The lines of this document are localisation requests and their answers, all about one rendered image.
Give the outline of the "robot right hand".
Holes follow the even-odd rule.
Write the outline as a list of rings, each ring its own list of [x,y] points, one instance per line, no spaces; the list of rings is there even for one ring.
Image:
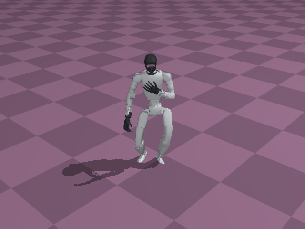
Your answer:
[[[126,118],[125,118],[125,120],[124,120],[124,126],[123,126],[123,128],[124,128],[124,130],[127,131],[127,132],[130,132],[130,131],[131,131],[131,130],[129,129],[129,125],[132,127],[131,122],[130,122],[131,116],[132,116],[132,113],[131,113],[131,112],[129,112],[128,116],[125,116]]]

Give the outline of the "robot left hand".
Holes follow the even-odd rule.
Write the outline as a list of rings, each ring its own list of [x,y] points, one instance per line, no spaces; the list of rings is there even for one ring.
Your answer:
[[[152,86],[149,86],[149,84]],[[146,91],[148,91],[148,92],[151,92],[151,93],[154,93],[154,94],[158,94],[159,93],[159,91],[161,91],[161,89],[159,89],[158,87],[157,87],[157,85],[156,85],[156,83],[155,83],[155,81],[153,82],[154,83],[154,85],[152,85],[149,81],[148,81],[148,83],[146,83],[149,87],[147,87],[146,85],[144,85],[145,87],[144,87],[144,89],[146,90]]]

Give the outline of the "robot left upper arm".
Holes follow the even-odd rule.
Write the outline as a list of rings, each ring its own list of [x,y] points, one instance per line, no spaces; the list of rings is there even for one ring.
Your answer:
[[[170,93],[174,93],[172,76],[170,73],[162,72],[163,79],[166,81],[166,87]]]

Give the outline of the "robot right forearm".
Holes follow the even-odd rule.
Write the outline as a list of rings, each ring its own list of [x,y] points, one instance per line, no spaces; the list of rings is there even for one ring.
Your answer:
[[[125,112],[125,115],[128,116],[129,112],[132,113],[132,103],[133,103],[133,100],[130,99],[130,96],[131,96],[131,93],[128,92],[127,93],[127,97],[126,97],[126,112]]]

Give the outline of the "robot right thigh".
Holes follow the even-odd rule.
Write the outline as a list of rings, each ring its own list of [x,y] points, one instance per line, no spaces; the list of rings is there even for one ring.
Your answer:
[[[143,148],[145,142],[143,140],[143,135],[146,129],[146,125],[149,118],[149,109],[144,109],[140,112],[138,123],[136,127],[135,145],[136,148]]]

